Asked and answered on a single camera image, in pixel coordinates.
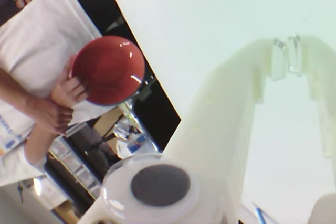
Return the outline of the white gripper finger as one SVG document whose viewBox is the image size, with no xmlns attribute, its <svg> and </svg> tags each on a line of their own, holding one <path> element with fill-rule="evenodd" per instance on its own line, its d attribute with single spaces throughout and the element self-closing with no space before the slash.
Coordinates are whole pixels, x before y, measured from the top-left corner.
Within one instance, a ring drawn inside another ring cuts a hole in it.
<svg viewBox="0 0 336 224">
<path fill-rule="evenodd" d="M 285 44 L 259 40 L 206 78 L 162 153 L 114 164 L 80 223 L 237 223 L 254 108 Z"/>
<path fill-rule="evenodd" d="M 316 101 L 325 157 L 335 157 L 335 49 L 314 36 L 290 36 L 288 71 L 308 78 Z"/>
</svg>

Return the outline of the person right hand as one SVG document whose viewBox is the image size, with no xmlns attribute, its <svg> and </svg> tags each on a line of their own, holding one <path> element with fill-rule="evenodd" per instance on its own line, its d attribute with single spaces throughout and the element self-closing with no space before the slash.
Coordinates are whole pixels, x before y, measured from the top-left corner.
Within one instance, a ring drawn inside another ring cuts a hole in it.
<svg viewBox="0 0 336 224">
<path fill-rule="evenodd" d="M 51 93 L 51 99 L 58 105 L 73 107 L 88 96 L 87 86 L 78 77 L 71 77 L 71 70 L 76 56 L 73 55 L 64 66 Z"/>
</svg>

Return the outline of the person left hand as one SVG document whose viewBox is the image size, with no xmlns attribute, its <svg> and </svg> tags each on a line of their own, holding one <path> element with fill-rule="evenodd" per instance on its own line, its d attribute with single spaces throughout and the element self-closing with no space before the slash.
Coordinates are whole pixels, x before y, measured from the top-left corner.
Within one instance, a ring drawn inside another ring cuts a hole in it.
<svg viewBox="0 0 336 224">
<path fill-rule="evenodd" d="M 48 99 L 34 98 L 30 108 L 35 122 L 56 134 L 64 134 L 72 120 L 73 109 L 59 106 Z"/>
</svg>

